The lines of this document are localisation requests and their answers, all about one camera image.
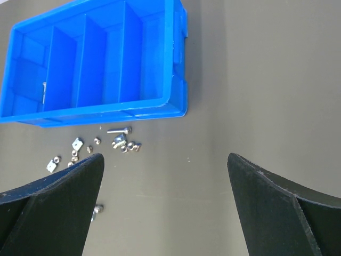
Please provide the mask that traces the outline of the silver bolt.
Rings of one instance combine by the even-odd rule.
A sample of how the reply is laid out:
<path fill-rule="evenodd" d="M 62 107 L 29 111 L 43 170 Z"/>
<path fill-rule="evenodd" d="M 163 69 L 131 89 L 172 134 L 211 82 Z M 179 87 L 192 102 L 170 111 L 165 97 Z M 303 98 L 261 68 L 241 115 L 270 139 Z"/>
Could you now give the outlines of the silver bolt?
<path fill-rule="evenodd" d="M 127 126 L 121 129 L 109 129 L 107 131 L 108 134 L 116 134 L 116 133 L 123 133 L 123 134 L 131 134 L 132 133 L 132 127 Z"/>

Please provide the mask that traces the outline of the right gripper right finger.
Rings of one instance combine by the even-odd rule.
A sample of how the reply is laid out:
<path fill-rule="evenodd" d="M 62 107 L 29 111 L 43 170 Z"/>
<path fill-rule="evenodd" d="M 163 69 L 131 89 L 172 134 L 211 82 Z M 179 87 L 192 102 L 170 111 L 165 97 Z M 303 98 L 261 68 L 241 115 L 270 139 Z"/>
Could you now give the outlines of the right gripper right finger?
<path fill-rule="evenodd" d="M 340 255 L 340 198 L 235 153 L 227 168 L 249 255 Z"/>

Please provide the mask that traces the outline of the silver square t-nut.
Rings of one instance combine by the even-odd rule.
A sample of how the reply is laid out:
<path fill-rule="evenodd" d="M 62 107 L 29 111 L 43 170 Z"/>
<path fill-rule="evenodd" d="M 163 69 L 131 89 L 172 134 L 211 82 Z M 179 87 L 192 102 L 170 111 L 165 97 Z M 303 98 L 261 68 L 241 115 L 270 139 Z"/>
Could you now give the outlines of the silver square t-nut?
<path fill-rule="evenodd" d="M 55 156 L 53 159 L 49 161 L 47 164 L 46 169 L 49 171 L 49 173 L 53 173 L 55 169 L 58 167 L 59 163 L 61 162 L 60 156 Z"/>

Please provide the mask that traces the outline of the silver screw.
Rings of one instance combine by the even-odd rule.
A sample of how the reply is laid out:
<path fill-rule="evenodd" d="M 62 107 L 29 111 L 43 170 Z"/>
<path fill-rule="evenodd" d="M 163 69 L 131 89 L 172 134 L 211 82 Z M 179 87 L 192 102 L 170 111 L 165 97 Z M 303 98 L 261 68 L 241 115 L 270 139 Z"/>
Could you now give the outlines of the silver screw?
<path fill-rule="evenodd" d="M 42 83 L 42 86 L 43 86 L 42 104 L 44 104 L 44 103 L 45 103 L 45 96 L 46 96 L 46 86 L 47 86 L 47 83 L 46 83 L 46 82 L 43 82 L 43 83 Z"/>

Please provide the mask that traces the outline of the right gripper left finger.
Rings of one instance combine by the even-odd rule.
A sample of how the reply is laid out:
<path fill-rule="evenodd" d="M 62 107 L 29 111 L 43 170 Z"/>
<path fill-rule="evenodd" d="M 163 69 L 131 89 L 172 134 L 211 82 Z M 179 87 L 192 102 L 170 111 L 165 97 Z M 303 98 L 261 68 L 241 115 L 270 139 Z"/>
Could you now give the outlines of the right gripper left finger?
<path fill-rule="evenodd" d="M 1 255 L 82 255 L 104 174 L 93 154 L 1 193 Z"/>

